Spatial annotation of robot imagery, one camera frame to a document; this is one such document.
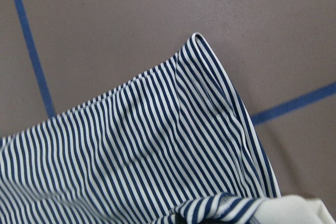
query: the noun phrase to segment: striped shirt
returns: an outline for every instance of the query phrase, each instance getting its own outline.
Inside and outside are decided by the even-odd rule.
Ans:
[[[2,138],[0,168],[1,223],[248,223],[280,196],[200,33],[117,88]]]

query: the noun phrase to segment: tile floor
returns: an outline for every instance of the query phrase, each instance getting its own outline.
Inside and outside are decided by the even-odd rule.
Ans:
[[[22,1],[55,113],[168,59],[195,31],[250,115],[336,81],[335,0]],[[0,27],[5,136],[48,115],[13,0],[0,1]],[[334,218],[335,115],[330,95],[256,126],[282,193],[319,197]]]

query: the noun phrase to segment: navy and white striped fabric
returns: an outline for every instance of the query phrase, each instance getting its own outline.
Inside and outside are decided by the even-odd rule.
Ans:
[[[247,223],[280,196],[199,33],[127,83],[2,138],[0,168],[1,223]]]

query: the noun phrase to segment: blue grout line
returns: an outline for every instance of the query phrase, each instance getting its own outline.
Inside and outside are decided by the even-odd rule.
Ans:
[[[38,86],[39,86],[39,89],[42,95],[43,103],[46,108],[48,117],[51,118],[55,116],[53,101],[51,100],[47,81],[43,74],[43,69],[42,69],[41,63],[38,58],[32,32],[30,31],[27,15],[25,12],[25,8],[23,6],[22,0],[14,0],[14,3],[16,6],[17,15],[21,23],[22,32],[25,37],[25,42],[26,42],[26,46],[29,52],[30,61],[32,62],[31,64],[33,65],[35,77],[36,77],[36,80],[37,80],[37,83],[38,83]]]
[[[333,94],[336,94],[336,82],[330,85],[324,86],[318,90],[301,95],[295,99],[282,103],[266,111],[262,111],[258,114],[255,114],[251,116],[252,123],[254,126],[258,124],[262,124],[266,121],[277,118],[278,116],[281,116],[293,110],[299,109],[310,103],[317,102]]]
[[[32,62],[31,64],[33,65],[35,76],[36,76],[36,79],[37,79],[37,82],[40,88],[40,92],[43,98],[43,102],[47,110],[47,114],[51,118],[55,116],[53,101],[51,100],[48,85],[47,85],[47,82],[46,82],[46,79],[43,74],[43,70],[42,70],[42,67],[41,67],[41,64],[38,58],[38,54],[35,48],[32,33],[30,31],[30,27],[29,27],[27,15],[26,15],[26,12],[23,6],[23,2],[22,0],[14,0],[14,2],[15,2],[17,14],[18,14],[18,17],[21,23],[21,28],[22,28],[22,31],[25,37],[25,42],[28,48],[30,60]],[[295,99],[282,103],[266,111],[262,111],[255,115],[252,115],[251,120],[253,122],[253,125],[262,124],[266,121],[277,118],[281,115],[284,115],[293,110],[299,109],[310,103],[319,101],[335,93],[336,93],[336,82],[328,86],[322,87],[318,90],[312,91],[308,94],[301,95]]]

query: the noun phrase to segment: floor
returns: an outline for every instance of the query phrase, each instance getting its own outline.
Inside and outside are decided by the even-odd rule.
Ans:
[[[336,218],[335,0],[1,0],[0,135],[113,89],[199,31],[240,93],[283,195]]]

